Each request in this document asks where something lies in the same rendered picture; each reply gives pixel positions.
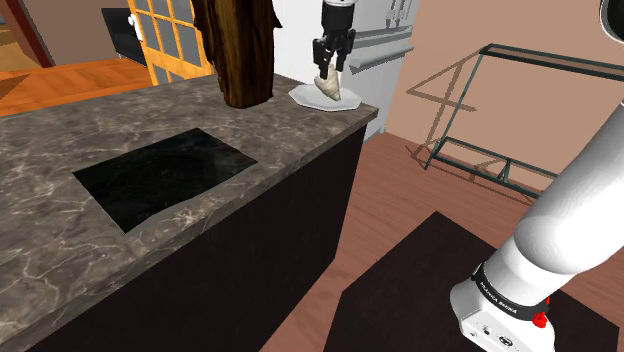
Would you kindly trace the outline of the black cabinet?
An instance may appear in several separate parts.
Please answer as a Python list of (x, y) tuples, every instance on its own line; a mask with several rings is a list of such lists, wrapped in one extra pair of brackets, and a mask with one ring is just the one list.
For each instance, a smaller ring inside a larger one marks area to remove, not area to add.
[(129, 8), (102, 8), (103, 19), (116, 52), (142, 66), (147, 66), (134, 26), (129, 22)]

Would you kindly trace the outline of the brown wooden trunk piece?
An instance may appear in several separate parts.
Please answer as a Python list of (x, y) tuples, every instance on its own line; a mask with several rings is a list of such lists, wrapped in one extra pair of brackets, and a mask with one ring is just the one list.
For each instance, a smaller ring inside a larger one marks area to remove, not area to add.
[(273, 96), (274, 30), (281, 26), (272, 0), (190, 0), (227, 105), (244, 109)]

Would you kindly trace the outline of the black inset panel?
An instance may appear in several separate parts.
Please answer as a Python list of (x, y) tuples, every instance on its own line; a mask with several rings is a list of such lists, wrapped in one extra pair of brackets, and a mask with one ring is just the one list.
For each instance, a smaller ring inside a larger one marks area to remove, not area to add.
[(227, 181), (256, 160), (194, 128), (74, 173), (125, 233)]

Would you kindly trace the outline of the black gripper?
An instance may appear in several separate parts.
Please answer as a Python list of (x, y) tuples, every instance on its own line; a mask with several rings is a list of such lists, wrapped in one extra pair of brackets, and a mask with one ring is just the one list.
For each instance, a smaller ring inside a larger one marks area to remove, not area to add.
[(314, 39), (313, 61), (319, 68), (319, 77), (328, 77), (329, 64), (336, 52), (335, 69), (342, 72), (347, 56), (352, 52), (356, 30), (351, 29), (354, 17), (355, 2), (323, 2), (321, 25), (323, 37)]

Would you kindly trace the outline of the dark kitchen island marble top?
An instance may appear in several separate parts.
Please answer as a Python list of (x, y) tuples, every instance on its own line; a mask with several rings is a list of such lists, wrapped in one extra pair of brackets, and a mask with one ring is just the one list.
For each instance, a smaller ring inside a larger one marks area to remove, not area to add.
[[(0, 352), (259, 352), (333, 261), (377, 109), (205, 76), (0, 118)], [(122, 230), (80, 169), (200, 129), (253, 159)]]

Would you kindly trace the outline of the green metal frame rack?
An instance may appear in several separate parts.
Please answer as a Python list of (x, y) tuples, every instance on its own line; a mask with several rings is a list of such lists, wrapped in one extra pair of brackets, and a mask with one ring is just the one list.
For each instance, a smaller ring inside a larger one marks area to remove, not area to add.
[[(429, 168), (432, 160), (438, 160), (447, 165), (466, 171), (474, 176), (478, 176), (480, 178), (494, 182), (498, 185), (504, 186), (505, 188), (517, 191), (523, 195), (537, 199), (539, 195), (541, 194), (540, 191), (530, 190), (529, 188), (513, 183), (509, 179), (511, 167), (520, 166), (529, 171), (535, 171), (538, 174), (541, 174), (543, 176), (548, 176), (551, 178), (557, 178), (558, 175), (556, 173), (547, 171), (545, 169), (539, 168), (531, 164), (527, 164), (525, 162), (521, 162), (517, 159), (504, 156), (502, 154), (476, 146), (471, 143), (467, 143), (465, 141), (450, 137), (448, 135), (451, 125), (454, 122), (457, 112), (460, 110), (463, 100), (465, 96), (467, 95), (469, 87), (476, 75), (476, 72), (484, 56), (496, 57), (496, 58), (501, 58), (501, 59), (510, 60), (514, 62), (522, 62), (522, 63), (532, 64), (532, 65), (536, 65), (540, 67), (548, 67), (548, 68), (553, 68), (553, 69), (562, 70), (566, 72), (574, 72), (574, 73), (579, 73), (583, 75), (599, 77), (599, 78), (604, 78), (604, 79), (614, 80), (614, 81), (619, 81), (619, 82), (624, 82), (624, 66), (601, 62), (601, 61), (587, 60), (587, 59), (582, 59), (582, 58), (577, 58), (577, 57), (547, 53), (547, 52), (542, 52), (542, 51), (529, 50), (529, 49), (507, 46), (507, 45), (496, 44), (496, 43), (490, 43), (478, 51), (477, 61), (471, 71), (471, 74), (467, 80), (467, 83), (465, 84), (462, 90), (462, 93), (458, 99), (458, 102), (454, 104), (453, 113), (449, 119), (449, 122), (447, 123), (447, 126), (441, 138), (438, 141), (436, 141), (434, 146), (432, 147), (430, 155), (424, 165), (424, 169), (427, 170)], [(452, 142), (452, 143), (458, 144), (459, 146), (466, 147), (467, 149), (471, 151), (483, 153), (489, 157), (501, 159), (502, 161), (505, 162), (505, 164), (497, 176), (494, 176), (493, 174), (490, 174), (485, 170), (479, 170), (475, 167), (469, 167), (463, 163), (454, 161), (440, 154), (441, 149), (448, 142)]]

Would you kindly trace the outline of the beige pointed shell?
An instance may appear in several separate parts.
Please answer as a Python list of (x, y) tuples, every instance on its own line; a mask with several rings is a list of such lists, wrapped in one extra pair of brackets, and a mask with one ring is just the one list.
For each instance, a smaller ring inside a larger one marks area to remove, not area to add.
[(328, 98), (339, 101), (341, 99), (338, 73), (332, 64), (329, 64), (327, 78), (320, 75), (314, 78), (315, 86)]

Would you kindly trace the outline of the orange glass pane door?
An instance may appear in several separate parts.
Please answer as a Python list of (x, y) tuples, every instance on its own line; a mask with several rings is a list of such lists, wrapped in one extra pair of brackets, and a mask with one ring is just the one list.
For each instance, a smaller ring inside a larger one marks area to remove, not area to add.
[(213, 75), (191, 0), (127, 0), (154, 85)]

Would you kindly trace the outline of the white plate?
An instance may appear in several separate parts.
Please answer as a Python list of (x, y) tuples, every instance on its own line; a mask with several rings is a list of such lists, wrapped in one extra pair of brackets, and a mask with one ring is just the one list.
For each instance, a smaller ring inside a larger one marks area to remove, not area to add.
[(314, 84), (302, 84), (289, 92), (289, 96), (300, 106), (317, 110), (336, 112), (357, 109), (362, 98), (347, 88), (340, 89), (340, 99), (327, 97)]

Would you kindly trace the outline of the dark robot stand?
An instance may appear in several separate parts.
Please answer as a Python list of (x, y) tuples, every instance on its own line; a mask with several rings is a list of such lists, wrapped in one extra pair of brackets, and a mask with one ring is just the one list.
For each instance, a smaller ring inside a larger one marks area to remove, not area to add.
[(561, 291), (606, 260), (524, 220), (494, 249), (439, 212), (341, 295), (324, 352), (617, 352), (619, 329)]

